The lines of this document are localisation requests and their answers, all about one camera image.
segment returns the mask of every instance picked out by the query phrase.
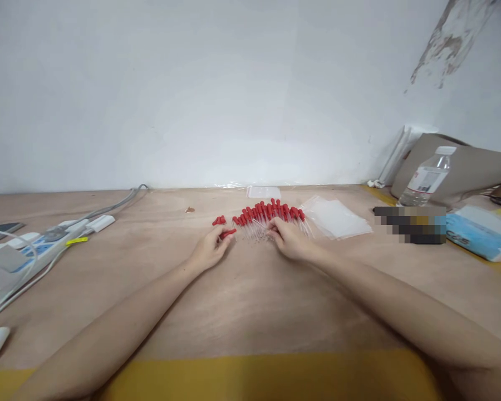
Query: red rubber bulb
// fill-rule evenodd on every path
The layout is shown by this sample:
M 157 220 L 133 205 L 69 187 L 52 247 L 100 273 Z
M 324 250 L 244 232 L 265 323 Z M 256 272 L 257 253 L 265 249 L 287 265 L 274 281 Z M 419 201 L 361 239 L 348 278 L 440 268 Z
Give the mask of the red rubber bulb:
M 225 231 L 223 233 L 221 233 L 221 235 L 219 236 L 220 239 L 225 239 L 226 237 L 228 237 L 230 234 L 233 234 L 235 233 L 237 230 L 234 228 L 234 229 L 231 229 L 230 231 Z

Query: plastic bottle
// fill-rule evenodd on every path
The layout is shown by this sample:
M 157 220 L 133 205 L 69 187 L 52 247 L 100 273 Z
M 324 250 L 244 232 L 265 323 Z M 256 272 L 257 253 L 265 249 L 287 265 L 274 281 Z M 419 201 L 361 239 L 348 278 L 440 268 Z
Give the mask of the plastic bottle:
M 405 191 L 397 201 L 397 206 L 424 206 L 438 189 L 451 169 L 450 156 L 454 146 L 440 146 L 436 153 L 419 165 Z

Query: hand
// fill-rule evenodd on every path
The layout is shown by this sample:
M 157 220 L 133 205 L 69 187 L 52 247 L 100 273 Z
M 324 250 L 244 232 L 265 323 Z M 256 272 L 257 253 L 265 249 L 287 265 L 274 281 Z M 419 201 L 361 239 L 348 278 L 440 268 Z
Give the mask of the hand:
M 202 271 L 215 266 L 223 257 L 230 241 L 234 237 L 230 234 L 227 235 L 224 240 L 220 241 L 219 235 L 224 231 L 230 231 L 230 228 L 215 226 L 213 230 L 197 243 L 188 262 L 193 266 L 197 266 Z
M 294 260 L 308 260 L 318 249 L 292 223 L 286 223 L 275 217 L 267 224 L 267 235 L 274 239 L 278 249 L 288 258 Z

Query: beige bag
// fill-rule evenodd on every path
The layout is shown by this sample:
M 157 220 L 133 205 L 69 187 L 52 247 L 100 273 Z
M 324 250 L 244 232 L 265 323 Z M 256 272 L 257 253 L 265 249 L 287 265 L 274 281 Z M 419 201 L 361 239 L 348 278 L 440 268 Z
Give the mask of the beige bag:
M 432 194 L 431 203 L 452 207 L 476 191 L 501 184 L 501 152 L 474 148 L 446 135 L 423 134 L 395 177 L 391 187 L 394 197 L 402 195 L 418 166 L 439 146 L 455 146 L 456 151 L 451 156 L 451 171 Z

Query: bottle cap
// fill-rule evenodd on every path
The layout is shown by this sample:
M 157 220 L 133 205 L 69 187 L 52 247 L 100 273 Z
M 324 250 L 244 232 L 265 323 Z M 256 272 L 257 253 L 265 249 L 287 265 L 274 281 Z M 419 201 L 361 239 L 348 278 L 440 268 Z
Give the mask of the bottle cap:
M 456 147 L 454 146 L 439 146 L 435 153 L 450 155 L 455 153 Z

